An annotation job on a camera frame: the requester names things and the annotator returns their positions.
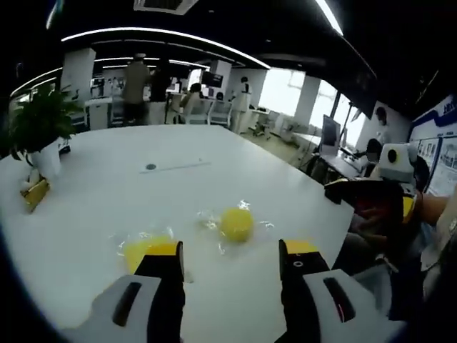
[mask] man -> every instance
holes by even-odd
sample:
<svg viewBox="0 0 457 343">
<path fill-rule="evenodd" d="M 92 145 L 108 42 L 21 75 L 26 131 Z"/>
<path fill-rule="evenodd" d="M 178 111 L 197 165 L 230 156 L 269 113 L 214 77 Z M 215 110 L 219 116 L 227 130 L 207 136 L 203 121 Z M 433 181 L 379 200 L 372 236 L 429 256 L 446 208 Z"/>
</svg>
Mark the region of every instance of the man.
<svg viewBox="0 0 457 343">
<path fill-rule="evenodd" d="M 387 112 L 383 107 L 378 107 L 376 109 L 376 117 L 379 120 L 381 128 L 376 132 L 376 140 L 381 143 L 381 146 L 387 143 L 391 143 L 391 135 L 389 130 L 389 125 L 387 123 Z M 356 157 L 362 157 L 366 155 L 366 151 L 358 152 L 354 154 Z"/>
<path fill-rule="evenodd" d="M 166 89 L 170 84 L 170 61 L 161 58 L 151 75 L 151 104 L 149 105 L 151 124 L 165 124 Z"/>
<path fill-rule="evenodd" d="M 241 85 L 232 98 L 233 111 L 230 130 L 236 134 L 240 133 L 243 116 L 251 105 L 251 95 L 251 85 L 248 83 L 248 78 L 243 76 L 241 78 Z"/>
<path fill-rule="evenodd" d="M 146 106 L 143 100 L 144 86 L 151 82 L 149 68 L 144 65 L 145 54 L 136 54 L 134 61 L 124 69 L 126 84 L 122 92 L 124 99 L 124 121 L 134 125 L 147 124 Z"/>
</svg>

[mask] plastic wrap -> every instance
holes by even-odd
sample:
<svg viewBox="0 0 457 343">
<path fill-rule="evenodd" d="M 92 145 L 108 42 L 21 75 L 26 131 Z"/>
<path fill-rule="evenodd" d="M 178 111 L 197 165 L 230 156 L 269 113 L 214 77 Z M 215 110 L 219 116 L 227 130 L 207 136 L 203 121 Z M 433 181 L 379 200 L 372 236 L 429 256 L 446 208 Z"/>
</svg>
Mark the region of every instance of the plastic wrap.
<svg viewBox="0 0 457 343">
<path fill-rule="evenodd" d="M 197 214 L 200 229 L 212 232 L 219 252 L 237 254 L 246 244 L 257 244 L 271 238 L 274 225 L 266 220 L 256 221 L 250 204 L 241 200 L 236 207 L 229 207 L 220 213 L 202 210 Z"/>
</svg>

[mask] person's hand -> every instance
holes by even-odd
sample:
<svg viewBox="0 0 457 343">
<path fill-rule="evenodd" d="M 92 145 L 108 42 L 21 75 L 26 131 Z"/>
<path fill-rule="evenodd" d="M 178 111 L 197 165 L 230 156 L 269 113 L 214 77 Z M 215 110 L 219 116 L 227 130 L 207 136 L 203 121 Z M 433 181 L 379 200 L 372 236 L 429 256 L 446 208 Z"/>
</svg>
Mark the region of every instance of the person's hand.
<svg viewBox="0 0 457 343">
<path fill-rule="evenodd" d="M 372 209 L 364 209 L 358 213 L 359 216 L 365 220 L 359 221 L 354 226 L 353 230 L 356 233 L 362 232 L 377 232 L 378 229 L 382 229 L 383 225 L 388 219 L 388 209 L 385 207 L 375 207 Z"/>
</svg>

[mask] air vent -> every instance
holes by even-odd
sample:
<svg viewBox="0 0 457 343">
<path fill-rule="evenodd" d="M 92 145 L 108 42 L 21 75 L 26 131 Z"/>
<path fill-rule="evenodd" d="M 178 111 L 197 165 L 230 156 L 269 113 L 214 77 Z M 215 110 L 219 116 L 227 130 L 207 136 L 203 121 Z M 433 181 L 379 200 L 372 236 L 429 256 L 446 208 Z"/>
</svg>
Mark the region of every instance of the air vent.
<svg viewBox="0 0 457 343">
<path fill-rule="evenodd" d="M 198 0 L 135 0 L 135 11 L 151 11 L 183 16 Z"/>
</svg>

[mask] plastic bag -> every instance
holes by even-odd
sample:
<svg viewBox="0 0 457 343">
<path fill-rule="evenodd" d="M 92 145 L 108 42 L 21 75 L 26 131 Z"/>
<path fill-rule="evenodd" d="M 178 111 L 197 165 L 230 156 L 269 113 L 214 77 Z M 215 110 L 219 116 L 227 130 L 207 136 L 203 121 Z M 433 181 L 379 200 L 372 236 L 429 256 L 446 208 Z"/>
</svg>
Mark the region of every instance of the plastic bag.
<svg viewBox="0 0 457 343">
<path fill-rule="evenodd" d="M 150 247 L 177 243 L 171 227 L 153 228 L 151 232 L 139 232 L 138 234 L 115 234 L 110 239 L 115 241 L 116 253 L 122 257 L 122 263 L 131 274 L 135 273 Z"/>
<path fill-rule="evenodd" d="M 201 229 L 213 232 L 219 252 L 222 255 L 238 253 L 246 243 L 258 243 L 268 240 L 274 225 L 268 221 L 259 221 L 253 217 L 250 204 L 241 200 L 236 207 L 224 209 L 216 214 L 203 210 L 197 214 Z"/>
</svg>

